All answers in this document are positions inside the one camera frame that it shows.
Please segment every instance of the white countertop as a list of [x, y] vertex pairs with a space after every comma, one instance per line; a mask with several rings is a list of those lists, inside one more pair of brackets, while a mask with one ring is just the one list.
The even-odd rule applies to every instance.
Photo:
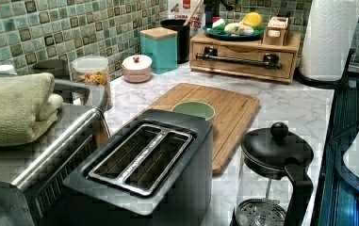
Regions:
[[[111, 134], [178, 83], [192, 83], [252, 95], [260, 100], [260, 109], [247, 131], [271, 127], [275, 122], [282, 121], [287, 124], [290, 132], [311, 145], [315, 157], [307, 173], [313, 181], [314, 192], [303, 221], [303, 225], [310, 225], [334, 91], [309, 88], [296, 81], [284, 85], [216, 73], [192, 72], [186, 63], [175, 71], [153, 74], [149, 81], [141, 84], [127, 83], [122, 77], [111, 81], [113, 106], [105, 113]], [[230, 225], [237, 205], [240, 156], [241, 148], [238, 146], [223, 174], [213, 177], [212, 200], [203, 226]], [[245, 199], [265, 197], [268, 179], [257, 176], [247, 166], [242, 167], [250, 177], [250, 180], [247, 179], [250, 183], [247, 190], [249, 194]], [[272, 181], [269, 198], [279, 200], [286, 210], [291, 192], [291, 183], [285, 177], [281, 181]]]

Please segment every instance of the wooden lid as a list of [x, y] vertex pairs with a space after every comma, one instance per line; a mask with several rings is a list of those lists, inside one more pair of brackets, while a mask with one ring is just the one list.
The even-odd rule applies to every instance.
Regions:
[[176, 31], [169, 30], [168, 28], [164, 28], [164, 27], [142, 30], [140, 31], [140, 34], [153, 40], [161, 40], [167, 37], [177, 36]]

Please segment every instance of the drawer handle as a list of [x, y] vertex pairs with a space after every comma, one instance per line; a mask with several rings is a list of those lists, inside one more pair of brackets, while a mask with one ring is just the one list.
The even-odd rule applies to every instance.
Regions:
[[279, 56], [275, 54], [265, 54], [263, 61], [257, 61], [250, 59], [218, 56], [218, 50], [212, 47], [205, 47], [204, 53], [197, 54], [196, 59], [236, 63], [236, 64], [243, 64], [248, 66], [260, 67], [265, 69], [274, 69], [274, 70], [282, 70], [283, 68], [283, 64], [279, 63]]

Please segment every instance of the teal canister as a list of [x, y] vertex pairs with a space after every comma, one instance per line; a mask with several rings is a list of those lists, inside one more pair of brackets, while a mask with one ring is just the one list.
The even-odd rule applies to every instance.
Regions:
[[158, 27], [140, 31], [141, 53], [153, 60], [153, 73], [166, 73], [178, 68], [177, 32]]

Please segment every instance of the bamboo cutting board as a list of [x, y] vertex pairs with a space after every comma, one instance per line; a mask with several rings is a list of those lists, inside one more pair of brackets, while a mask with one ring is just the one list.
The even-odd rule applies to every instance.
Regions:
[[171, 109], [182, 102], [205, 102], [215, 108], [213, 174], [221, 174], [245, 130], [258, 111], [255, 97], [200, 85], [181, 83], [154, 101], [147, 109]]

